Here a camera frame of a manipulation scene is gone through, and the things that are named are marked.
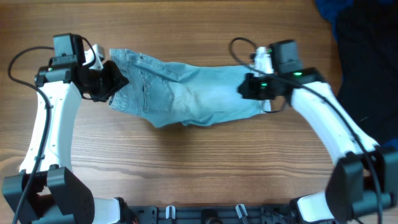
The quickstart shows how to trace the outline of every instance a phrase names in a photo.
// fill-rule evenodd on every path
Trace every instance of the jeans pocket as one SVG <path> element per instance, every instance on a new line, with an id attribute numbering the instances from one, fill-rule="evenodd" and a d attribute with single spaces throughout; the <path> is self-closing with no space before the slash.
<path id="1" fill-rule="evenodd" d="M 139 70 L 143 82 L 144 109 L 148 113 L 169 113 L 174 101 L 174 93 L 167 80 L 157 75 Z"/>

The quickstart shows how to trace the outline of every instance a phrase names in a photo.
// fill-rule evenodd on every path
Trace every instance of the denim jeans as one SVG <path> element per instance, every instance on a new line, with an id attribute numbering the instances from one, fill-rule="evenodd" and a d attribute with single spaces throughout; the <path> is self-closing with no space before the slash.
<path id="1" fill-rule="evenodd" d="M 269 111 L 269 102 L 244 100 L 237 92 L 242 66 L 196 67 L 161 62 L 128 49 L 111 49 L 111 58 L 130 81 L 109 102 L 117 111 L 140 116 L 159 128 L 171 123 L 209 126 Z"/>

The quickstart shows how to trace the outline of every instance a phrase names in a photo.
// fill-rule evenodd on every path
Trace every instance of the black cloth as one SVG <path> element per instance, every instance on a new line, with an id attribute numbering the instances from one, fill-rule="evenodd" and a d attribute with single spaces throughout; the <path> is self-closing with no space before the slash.
<path id="1" fill-rule="evenodd" d="M 379 144 L 398 138 L 398 1 L 356 1 L 336 21 L 338 101 Z"/>

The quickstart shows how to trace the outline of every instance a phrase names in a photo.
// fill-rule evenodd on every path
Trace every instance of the light blue fabric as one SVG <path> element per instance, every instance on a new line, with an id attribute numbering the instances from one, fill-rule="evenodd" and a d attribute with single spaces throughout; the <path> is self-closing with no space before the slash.
<path id="1" fill-rule="evenodd" d="M 140 116 L 157 128 L 178 122 L 209 126 L 271 110 L 256 100 L 242 99 L 237 92 L 249 72 L 242 66 L 161 62 L 128 49 L 111 49 L 111 58 L 130 83 L 113 96 L 109 106 Z"/>

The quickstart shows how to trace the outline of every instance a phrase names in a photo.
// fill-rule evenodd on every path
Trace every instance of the wooden table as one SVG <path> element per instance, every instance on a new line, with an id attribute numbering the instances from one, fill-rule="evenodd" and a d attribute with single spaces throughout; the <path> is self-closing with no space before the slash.
<path id="1" fill-rule="evenodd" d="M 317 67 L 335 92 L 341 80 L 330 25 L 310 0 L 0 4 L 0 28 L 0 184 L 25 157 L 37 108 L 35 93 L 11 82 L 6 68 L 19 51 L 52 45 L 55 34 L 198 66 L 234 65 L 227 49 L 234 37 L 260 45 L 295 39 L 304 64 Z M 238 50 L 247 57 L 251 49 Z M 23 56 L 14 76 L 33 82 L 52 54 Z M 157 206 L 286 203 L 324 189 L 332 170 L 326 149 L 292 109 L 209 128 L 155 129 L 90 101 L 75 121 L 72 164 L 96 197 Z M 0 209 L 0 223 L 10 223 L 2 197 Z M 385 223 L 397 217 L 396 209 L 386 212 Z"/>

